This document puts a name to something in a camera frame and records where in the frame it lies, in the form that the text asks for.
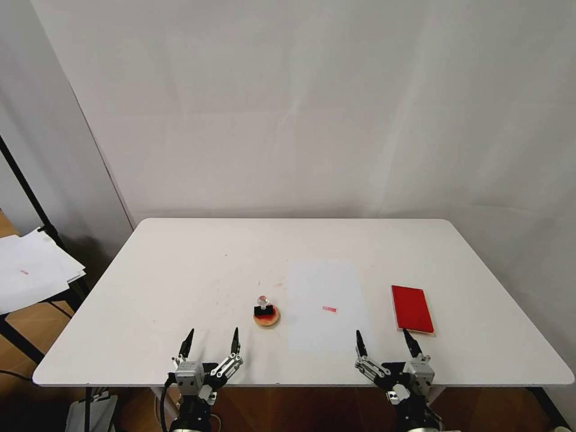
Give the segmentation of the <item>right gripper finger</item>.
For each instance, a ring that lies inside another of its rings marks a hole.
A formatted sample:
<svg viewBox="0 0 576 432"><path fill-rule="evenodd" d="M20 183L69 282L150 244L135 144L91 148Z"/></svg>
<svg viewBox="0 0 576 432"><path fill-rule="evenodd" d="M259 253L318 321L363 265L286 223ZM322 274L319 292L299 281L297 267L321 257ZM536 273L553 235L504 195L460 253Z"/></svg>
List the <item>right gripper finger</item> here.
<svg viewBox="0 0 576 432"><path fill-rule="evenodd" d="M411 355L410 362L421 362L421 363L429 363L430 356L423 354L422 349L419 343L414 339L414 337L410 334L410 332L403 328L402 333L404 335L409 353Z"/></svg>
<svg viewBox="0 0 576 432"><path fill-rule="evenodd" d="M389 385L391 372L382 363L375 361L367 353L360 330L356 330L355 368L375 385Z"/></svg>

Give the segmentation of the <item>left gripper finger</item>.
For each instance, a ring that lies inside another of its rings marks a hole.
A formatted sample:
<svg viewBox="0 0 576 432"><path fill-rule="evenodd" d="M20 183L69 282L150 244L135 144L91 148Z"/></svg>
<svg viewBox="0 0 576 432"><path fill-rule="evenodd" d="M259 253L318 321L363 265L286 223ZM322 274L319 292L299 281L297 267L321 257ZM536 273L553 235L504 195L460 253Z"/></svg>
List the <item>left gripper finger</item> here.
<svg viewBox="0 0 576 432"><path fill-rule="evenodd" d="M236 327L230 353L206 374L205 383L227 383L243 364L240 349L239 329Z"/></svg>
<svg viewBox="0 0 576 432"><path fill-rule="evenodd" d="M181 343L178 355L172 358L175 367L179 367L180 363L188 361L188 356L190 354L193 337L194 337L194 328L190 330L184 341Z"/></svg>

